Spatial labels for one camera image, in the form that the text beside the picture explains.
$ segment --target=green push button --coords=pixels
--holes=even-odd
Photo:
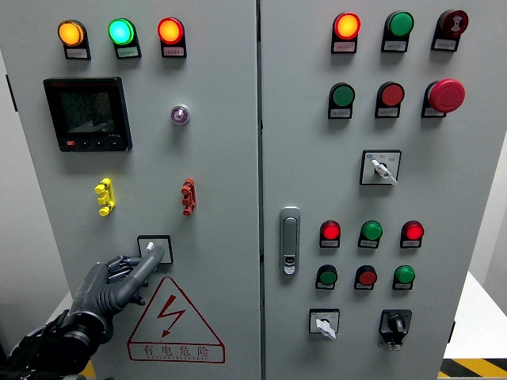
[[[395,278],[400,283],[412,283],[415,279],[415,272],[409,265],[402,265],[395,272]]]
[[[403,37],[412,32],[414,18],[408,12],[394,12],[387,22],[387,29],[397,37]]]
[[[362,235],[368,240],[378,240],[382,236],[382,226],[379,222],[372,220],[361,227]]]
[[[348,85],[340,85],[333,92],[333,102],[345,107],[354,101],[354,90]]]
[[[338,276],[335,272],[323,272],[320,275],[320,282],[324,285],[333,285],[338,280]]]

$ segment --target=digital power meter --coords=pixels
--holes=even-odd
[[[62,152],[132,148],[121,78],[49,78],[44,89]]]

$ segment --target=yellow black hazard stripe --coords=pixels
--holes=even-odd
[[[507,359],[444,359],[439,378],[507,378]]]

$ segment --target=yellow terminal connector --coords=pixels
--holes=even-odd
[[[115,207],[114,194],[112,192],[112,182],[109,178],[104,178],[95,186],[95,194],[98,194],[97,202],[103,208],[99,210],[100,216],[107,216]]]

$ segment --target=orange indicator light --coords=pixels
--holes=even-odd
[[[355,13],[342,13],[334,22],[334,32],[343,40],[352,40],[359,34],[361,21]]]
[[[78,46],[85,39],[84,28],[76,20],[63,21],[58,27],[58,37],[67,46]]]
[[[177,18],[164,18],[158,23],[158,36],[168,45],[180,42],[184,34],[183,25]]]

